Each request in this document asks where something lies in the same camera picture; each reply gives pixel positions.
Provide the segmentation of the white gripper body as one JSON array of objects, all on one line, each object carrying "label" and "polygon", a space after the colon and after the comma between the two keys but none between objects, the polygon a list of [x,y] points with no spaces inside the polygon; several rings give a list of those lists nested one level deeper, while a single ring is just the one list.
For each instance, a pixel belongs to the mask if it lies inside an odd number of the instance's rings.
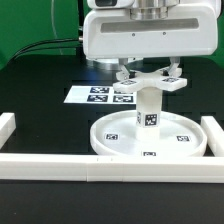
[{"label": "white gripper body", "polygon": [[83,25],[91,59],[212,54],[218,45],[217,2],[90,2]]}]

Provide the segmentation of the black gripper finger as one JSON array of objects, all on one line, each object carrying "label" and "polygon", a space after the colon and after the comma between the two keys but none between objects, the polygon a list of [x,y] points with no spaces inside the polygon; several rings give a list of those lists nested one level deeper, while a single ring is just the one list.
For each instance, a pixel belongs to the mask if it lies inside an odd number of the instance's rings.
[{"label": "black gripper finger", "polygon": [[168,68],[168,74],[171,77],[180,77],[182,74],[182,69],[179,68],[180,58],[179,57],[171,57],[170,58],[170,66]]},{"label": "black gripper finger", "polygon": [[116,73],[116,78],[118,81],[123,81],[129,78],[130,72],[127,68],[128,59],[122,58],[118,60],[119,63],[119,71]]}]

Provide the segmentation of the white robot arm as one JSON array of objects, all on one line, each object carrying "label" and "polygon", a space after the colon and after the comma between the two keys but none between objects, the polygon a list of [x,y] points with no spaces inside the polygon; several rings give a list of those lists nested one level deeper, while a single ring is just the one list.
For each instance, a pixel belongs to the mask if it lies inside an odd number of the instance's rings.
[{"label": "white robot arm", "polygon": [[87,0],[83,50],[89,59],[211,55],[218,46],[221,0]]}]

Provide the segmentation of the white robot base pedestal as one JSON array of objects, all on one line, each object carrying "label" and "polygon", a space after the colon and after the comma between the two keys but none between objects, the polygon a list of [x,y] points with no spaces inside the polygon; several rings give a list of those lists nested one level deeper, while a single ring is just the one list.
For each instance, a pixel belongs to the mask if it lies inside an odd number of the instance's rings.
[{"label": "white robot base pedestal", "polygon": [[[107,70],[107,71],[116,71],[119,69],[119,60],[118,59],[86,59],[88,66]],[[128,66],[141,67],[143,64],[142,58],[129,58]]]}]

